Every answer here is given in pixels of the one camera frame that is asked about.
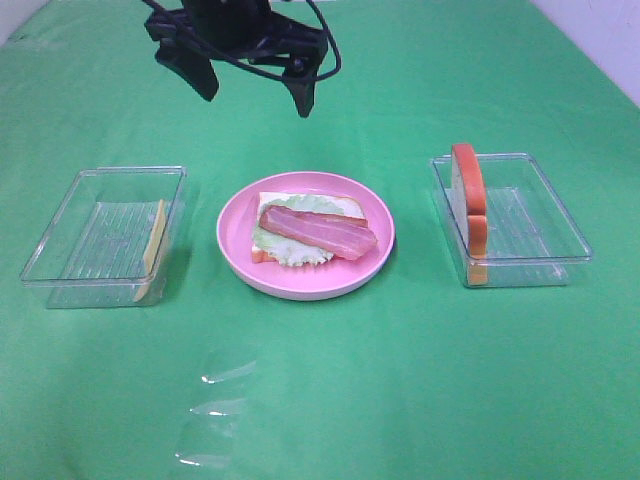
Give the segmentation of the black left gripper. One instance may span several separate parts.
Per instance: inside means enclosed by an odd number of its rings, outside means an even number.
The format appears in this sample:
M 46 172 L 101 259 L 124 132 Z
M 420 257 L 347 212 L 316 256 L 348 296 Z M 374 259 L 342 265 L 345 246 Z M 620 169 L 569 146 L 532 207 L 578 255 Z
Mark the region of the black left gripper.
M 211 62 L 220 60 L 281 81 L 298 115 L 310 115 L 316 82 L 329 77 L 319 72 L 329 47 L 329 27 L 313 2 L 307 5 L 321 28 L 276 12 L 268 1 L 184 1 L 174 10 L 156 1 L 146 5 L 152 14 L 145 28 L 159 44 L 155 60 L 204 100 L 212 101 L 218 92 Z

